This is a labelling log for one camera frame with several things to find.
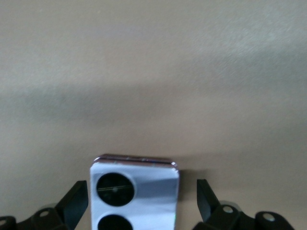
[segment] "silver smartphone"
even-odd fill
[[[90,169],[92,230],[174,230],[175,162],[104,154]]]

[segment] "beige wall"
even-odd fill
[[[105,153],[169,156],[248,215],[307,216],[306,1],[2,0],[0,216],[21,221]],[[90,229],[87,211],[77,227]]]

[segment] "metal screw head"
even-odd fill
[[[39,217],[45,217],[49,214],[49,211],[43,211],[39,214]]]
[[[265,218],[267,221],[270,221],[270,222],[275,221],[274,216],[272,216],[270,213],[264,213],[263,218]]]
[[[6,219],[0,220],[0,227],[6,224]]]
[[[233,213],[233,212],[234,212],[233,209],[232,209],[231,207],[229,207],[229,206],[225,206],[225,207],[223,208],[223,210],[224,210],[224,212],[226,212],[226,213]]]

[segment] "black circular lens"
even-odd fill
[[[133,199],[134,188],[127,177],[118,173],[108,173],[98,180],[97,193],[107,204],[119,207]]]
[[[133,228],[125,218],[118,215],[109,215],[99,221],[98,230],[133,230]]]

